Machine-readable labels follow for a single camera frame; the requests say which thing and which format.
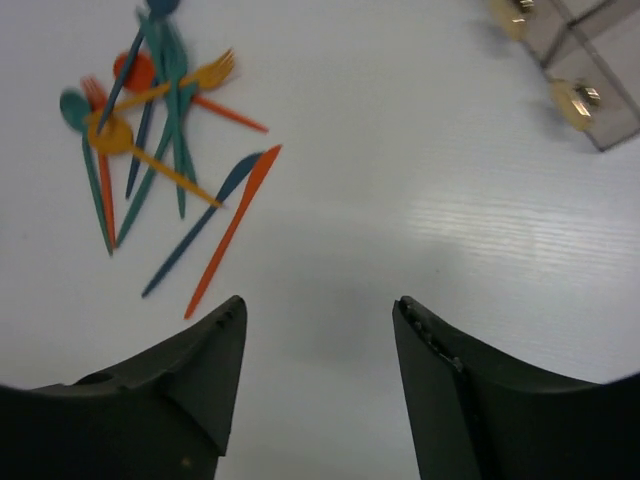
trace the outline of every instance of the green spoon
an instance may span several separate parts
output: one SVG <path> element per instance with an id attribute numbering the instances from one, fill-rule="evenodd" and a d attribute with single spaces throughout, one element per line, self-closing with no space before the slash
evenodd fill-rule
<path id="1" fill-rule="evenodd" d="M 84 118 L 91 113 L 91 106 L 87 99 L 76 89 L 67 89 L 60 95 L 60 112 L 67 125 L 72 130 L 82 134 L 82 152 L 84 154 L 84 164 L 87 167 L 87 175 L 89 176 L 89 185 L 91 186 L 91 194 L 93 195 L 93 203 L 98 214 L 102 237 L 107 246 L 109 255 L 113 255 L 113 249 L 109 242 L 107 233 L 107 219 L 104 213 L 104 205 L 102 204 L 102 194 L 100 192 L 100 181 L 93 162 L 93 154 L 91 146 L 87 140 L 87 125 Z"/>

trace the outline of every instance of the table surface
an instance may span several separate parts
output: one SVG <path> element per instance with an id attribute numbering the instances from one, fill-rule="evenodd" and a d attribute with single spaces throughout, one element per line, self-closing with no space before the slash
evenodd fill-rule
<path id="1" fill-rule="evenodd" d="M 157 179 L 106 255 L 58 99 L 86 74 L 111 83 L 133 10 L 2 6 L 2 383 L 72 383 L 185 328 L 230 221 L 233 209 L 216 214 L 142 300 L 206 208 L 189 197 L 181 222 L 174 186 Z M 249 307 L 219 479 L 418 478 L 391 322 L 401 295 L 555 372 L 605 382 L 639 369 L 640 140 L 603 155 L 566 127 L 483 2 L 184 0 L 175 21 L 194 66 L 234 47 L 234 80 L 207 95 L 271 127 L 194 109 L 202 185 L 284 144 L 196 312 L 232 294 Z M 118 224 L 128 164 L 112 161 Z"/>

